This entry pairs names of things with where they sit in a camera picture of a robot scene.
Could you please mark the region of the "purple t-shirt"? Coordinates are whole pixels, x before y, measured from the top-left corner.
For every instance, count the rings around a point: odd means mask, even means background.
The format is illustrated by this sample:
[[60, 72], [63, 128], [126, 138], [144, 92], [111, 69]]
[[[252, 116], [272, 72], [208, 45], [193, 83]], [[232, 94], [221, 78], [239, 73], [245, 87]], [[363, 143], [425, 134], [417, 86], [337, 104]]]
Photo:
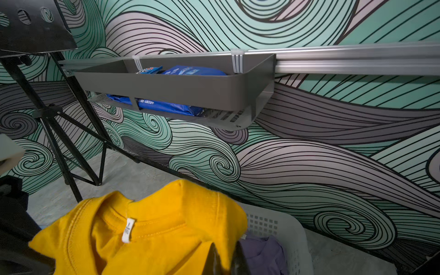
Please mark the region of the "purple t-shirt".
[[287, 275], [288, 267], [281, 244], [274, 236], [251, 234], [240, 239], [251, 275]]

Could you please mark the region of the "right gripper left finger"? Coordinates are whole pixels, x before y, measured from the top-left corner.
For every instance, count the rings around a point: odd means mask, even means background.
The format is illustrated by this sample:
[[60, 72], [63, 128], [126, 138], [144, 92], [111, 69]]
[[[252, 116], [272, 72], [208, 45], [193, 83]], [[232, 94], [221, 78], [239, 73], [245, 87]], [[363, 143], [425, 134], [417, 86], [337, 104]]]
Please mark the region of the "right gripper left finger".
[[210, 274], [222, 274], [221, 258], [214, 243], [210, 247]]

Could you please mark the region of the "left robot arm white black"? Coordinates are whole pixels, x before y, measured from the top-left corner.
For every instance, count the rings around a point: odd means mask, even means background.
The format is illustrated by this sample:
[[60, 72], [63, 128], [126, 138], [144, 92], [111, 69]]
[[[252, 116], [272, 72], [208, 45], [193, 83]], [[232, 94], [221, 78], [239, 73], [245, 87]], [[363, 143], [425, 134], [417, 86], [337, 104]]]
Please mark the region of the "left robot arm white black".
[[22, 179], [6, 175], [24, 153], [7, 135], [1, 135], [1, 274], [52, 275], [55, 261], [28, 246], [41, 228], [27, 213], [29, 195], [22, 190]]

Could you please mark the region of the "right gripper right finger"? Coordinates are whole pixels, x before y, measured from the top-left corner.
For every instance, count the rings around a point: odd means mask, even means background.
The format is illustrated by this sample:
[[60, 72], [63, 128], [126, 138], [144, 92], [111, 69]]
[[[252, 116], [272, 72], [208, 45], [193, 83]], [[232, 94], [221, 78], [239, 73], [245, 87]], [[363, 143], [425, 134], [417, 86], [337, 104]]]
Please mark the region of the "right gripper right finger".
[[230, 266], [230, 274], [231, 275], [251, 275], [248, 262], [244, 255], [243, 248], [239, 241], [236, 242], [236, 246], [233, 252], [231, 266]]

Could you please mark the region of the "yellow t-shirt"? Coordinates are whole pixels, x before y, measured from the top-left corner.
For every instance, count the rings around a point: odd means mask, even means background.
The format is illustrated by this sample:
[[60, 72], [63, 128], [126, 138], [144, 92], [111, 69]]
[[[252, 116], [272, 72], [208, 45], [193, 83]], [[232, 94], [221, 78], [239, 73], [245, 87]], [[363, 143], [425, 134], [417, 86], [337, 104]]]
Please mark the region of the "yellow t-shirt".
[[228, 275], [247, 226], [234, 200], [180, 179], [140, 201], [118, 191], [83, 200], [29, 247], [57, 275], [200, 275], [212, 250]]

